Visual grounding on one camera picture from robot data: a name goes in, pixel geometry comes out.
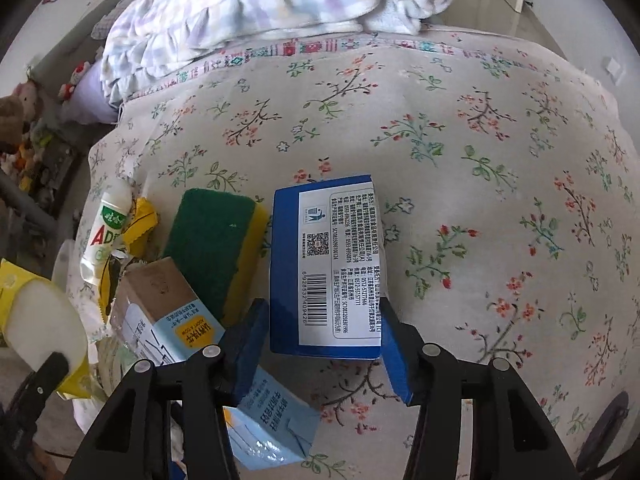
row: green scouring pad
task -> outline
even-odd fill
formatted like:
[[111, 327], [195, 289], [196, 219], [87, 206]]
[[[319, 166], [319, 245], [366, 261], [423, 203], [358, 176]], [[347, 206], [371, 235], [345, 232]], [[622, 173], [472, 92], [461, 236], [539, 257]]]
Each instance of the green scouring pad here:
[[222, 323], [238, 322], [260, 255], [267, 211], [246, 196], [190, 189], [182, 196], [164, 256]]

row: barcode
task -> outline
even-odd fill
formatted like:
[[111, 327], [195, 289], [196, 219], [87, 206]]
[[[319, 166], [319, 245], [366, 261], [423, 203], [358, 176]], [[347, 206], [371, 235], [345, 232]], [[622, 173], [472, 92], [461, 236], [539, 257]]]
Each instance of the barcode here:
[[309, 274], [306, 277], [305, 325], [326, 326], [326, 274]]

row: bottle label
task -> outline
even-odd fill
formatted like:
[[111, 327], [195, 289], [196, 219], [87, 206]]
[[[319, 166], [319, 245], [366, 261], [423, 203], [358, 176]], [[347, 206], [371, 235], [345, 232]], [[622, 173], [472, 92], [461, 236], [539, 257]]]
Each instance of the bottle label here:
[[104, 262], [111, 253], [111, 245], [122, 231], [127, 216], [106, 205], [100, 206], [89, 235], [84, 257], [95, 263]]

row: yellow packaging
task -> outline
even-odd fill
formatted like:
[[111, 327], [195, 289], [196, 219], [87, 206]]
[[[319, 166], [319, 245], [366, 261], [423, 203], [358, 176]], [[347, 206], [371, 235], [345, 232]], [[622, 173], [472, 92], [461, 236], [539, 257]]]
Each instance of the yellow packaging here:
[[6, 260], [0, 264], [0, 331], [33, 370], [52, 352], [64, 354], [70, 373], [58, 391], [91, 397], [87, 339], [75, 308], [49, 280]]

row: stuffed toy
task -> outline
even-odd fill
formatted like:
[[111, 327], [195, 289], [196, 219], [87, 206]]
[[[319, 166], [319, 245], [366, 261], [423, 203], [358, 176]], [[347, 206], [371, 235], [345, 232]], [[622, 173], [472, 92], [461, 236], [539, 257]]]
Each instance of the stuffed toy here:
[[91, 67], [91, 63], [89, 63], [88, 61], [85, 61], [84, 63], [79, 64], [71, 74], [71, 77], [69, 78], [69, 82], [63, 84], [60, 87], [60, 92], [58, 92], [58, 98], [63, 101], [69, 101], [69, 99], [71, 99], [71, 96], [73, 95], [74, 90], [76, 89], [76, 86], [78, 85], [78, 83], [80, 82], [84, 74], [87, 73], [90, 67]]
[[40, 86], [33, 79], [28, 79], [26, 83], [20, 83], [15, 87], [12, 95], [20, 99], [22, 104], [23, 121], [29, 126], [33, 121], [37, 121], [44, 110], [44, 101], [40, 97]]
[[36, 152], [33, 148], [30, 148], [30, 142], [23, 142], [18, 147], [18, 159], [14, 162], [15, 169], [22, 174], [22, 172], [29, 173], [36, 165], [38, 159], [36, 158]]
[[15, 95], [0, 98], [0, 140], [17, 146], [22, 141], [24, 109]]
[[71, 83], [64, 83], [60, 87], [60, 92], [58, 92], [58, 99], [61, 99], [63, 101], [69, 101], [75, 89], [76, 87], [73, 86]]
[[14, 153], [13, 155], [2, 153], [0, 155], [0, 170], [4, 171], [6, 176], [17, 184], [19, 177], [18, 170], [14, 166], [16, 160], [18, 160], [18, 153]]

